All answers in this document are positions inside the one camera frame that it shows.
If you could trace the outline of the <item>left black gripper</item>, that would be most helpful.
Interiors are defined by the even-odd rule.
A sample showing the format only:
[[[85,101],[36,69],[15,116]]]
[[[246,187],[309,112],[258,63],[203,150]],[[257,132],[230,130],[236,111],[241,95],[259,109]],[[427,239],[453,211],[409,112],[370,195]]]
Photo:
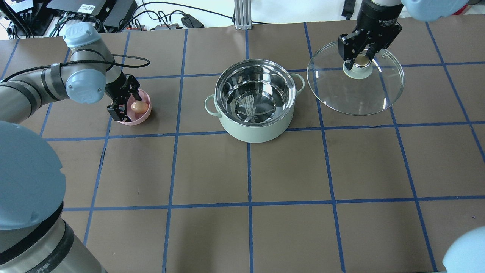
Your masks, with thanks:
[[[106,85],[105,93],[113,101],[107,106],[107,111],[114,121],[132,122],[134,112],[131,108],[134,98],[141,101],[139,94],[140,83],[135,76],[120,74],[112,83]],[[125,109],[125,117],[122,119],[122,108]]]

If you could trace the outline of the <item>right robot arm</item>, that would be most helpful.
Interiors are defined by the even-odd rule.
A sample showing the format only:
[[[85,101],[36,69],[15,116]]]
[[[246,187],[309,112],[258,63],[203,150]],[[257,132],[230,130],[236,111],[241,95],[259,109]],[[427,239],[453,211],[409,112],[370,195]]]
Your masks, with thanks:
[[[344,67],[351,71],[357,57],[365,49],[369,61],[397,38],[402,26],[398,23],[403,8],[416,20],[429,22],[449,17],[468,3],[467,0],[364,0],[355,29],[338,37],[338,53]]]

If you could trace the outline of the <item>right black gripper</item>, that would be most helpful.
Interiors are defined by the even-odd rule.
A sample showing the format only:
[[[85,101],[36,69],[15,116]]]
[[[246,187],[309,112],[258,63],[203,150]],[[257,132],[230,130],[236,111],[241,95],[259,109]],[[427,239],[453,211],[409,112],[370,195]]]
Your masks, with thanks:
[[[338,53],[349,71],[364,67],[364,54],[362,54],[364,49],[367,49],[367,57],[371,65],[378,68],[379,64],[375,60],[377,54],[382,49],[387,49],[402,31],[402,26],[398,22],[389,26],[377,24],[373,27],[374,29],[357,27],[353,32],[343,33],[338,37]]]

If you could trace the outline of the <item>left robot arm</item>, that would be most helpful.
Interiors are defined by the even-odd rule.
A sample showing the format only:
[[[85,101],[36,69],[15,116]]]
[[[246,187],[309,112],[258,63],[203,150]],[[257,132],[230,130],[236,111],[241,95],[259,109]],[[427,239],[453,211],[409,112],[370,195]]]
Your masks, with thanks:
[[[111,98],[107,111],[113,120],[131,122],[129,99],[141,101],[140,83],[122,71],[102,36],[87,22],[71,25],[63,40],[71,51],[68,62],[26,69],[1,81],[1,120],[20,123],[45,104],[71,99],[94,104]]]

